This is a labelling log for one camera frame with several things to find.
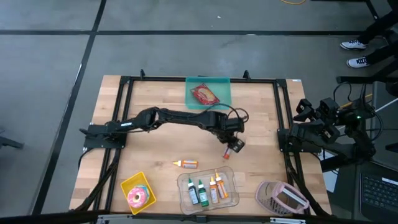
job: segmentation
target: desk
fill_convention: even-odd
[[[119,81],[118,75],[103,77],[93,114],[93,123],[104,124],[111,120]],[[287,85],[291,107],[295,108],[304,97],[301,81],[287,80]],[[123,91],[121,108],[124,107],[126,92]],[[266,83],[232,83],[231,93],[232,106],[244,108],[250,115],[249,121],[245,124],[245,132],[238,134],[239,138],[246,142],[239,154],[232,153],[229,160],[224,160],[222,155],[225,145],[211,133],[194,126],[165,124],[149,134],[128,134],[126,147],[122,150],[119,162],[111,211],[130,213],[120,183],[135,173],[143,171],[157,198],[156,203],[144,212],[182,214],[177,187],[178,176],[187,172],[230,166],[234,170],[239,192],[238,205],[212,210],[205,214],[271,215],[257,204],[254,193],[263,180],[287,181],[283,154],[280,153],[277,143],[278,120],[273,88],[271,84]],[[280,98],[283,100],[282,90],[280,90]],[[136,116],[138,112],[151,106],[188,111],[184,100],[184,82],[134,81],[128,118]],[[284,103],[281,104],[282,110],[285,110]],[[122,111],[119,112],[119,119],[121,119]],[[70,208],[79,206],[97,184],[103,155],[104,149],[94,149],[82,159]],[[181,159],[197,160],[198,169],[183,169],[172,164],[173,161]],[[309,191],[323,209],[330,213],[318,159],[309,153],[301,153],[301,161]],[[100,208],[104,208],[107,189],[108,186],[105,186]]]

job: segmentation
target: concrete floor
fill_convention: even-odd
[[[0,29],[91,30],[99,5],[100,0],[3,0]],[[372,22],[363,2],[108,0],[99,30],[363,30]],[[96,36],[43,212],[68,210],[84,139],[78,129],[91,120],[103,75],[138,75],[144,69],[156,76],[241,77],[249,70],[253,78],[302,79],[306,97],[317,105],[332,95],[336,76],[370,75],[386,63],[348,68],[347,59],[384,45],[376,39],[366,52],[339,48],[352,38]],[[0,128],[2,136],[25,143],[20,151],[0,151],[0,217],[30,212],[87,41],[87,35],[0,35]],[[359,89],[354,86],[353,94]],[[346,94],[341,88],[339,103]]]

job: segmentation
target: small bottle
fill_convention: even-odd
[[[211,195],[211,202],[218,203],[218,195],[217,195],[217,185],[214,181],[213,176],[210,179],[210,195]]]
[[[207,200],[206,189],[205,189],[205,186],[202,184],[201,180],[199,180],[198,191],[199,191],[199,198],[200,198],[201,206],[202,207],[209,206],[209,201]]]
[[[228,198],[228,194],[225,191],[224,187],[224,181],[221,180],[221,177],[218,175],[217,170],[216,170],[216,183],[218,187],[218,193],[220,193],[220,198]]]
[[[229,155],[231,154],[231,150],[227,147],[224,151],[223,158],[224,159],[229,159]]]
[[[183,168],[190,168],[190,169],[198,168],[198,161],[194,160],[175,161],[173,162],[173,164]]]
[[[192,183],[191,178],[188,179],[188,192],[189,196],[191,197],[192,204],[196,205],[197,203],[199,203],[197,188]]]

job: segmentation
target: teal tray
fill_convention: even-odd
[[[201,104],[192,94],[191,89],[204,83],[226,105],[232,104],[231,80],[227,77],[187,77],[185,79],[185,104],[191,110],[203,110],[211,105]],[[217,105],[211,109],[228,110],[227,106]]]

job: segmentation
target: pink basket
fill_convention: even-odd
[[[257,189],[256,201],[271,213],[284,216],[302,214],[309,201],[293,186],[284,182],[263,181]]]

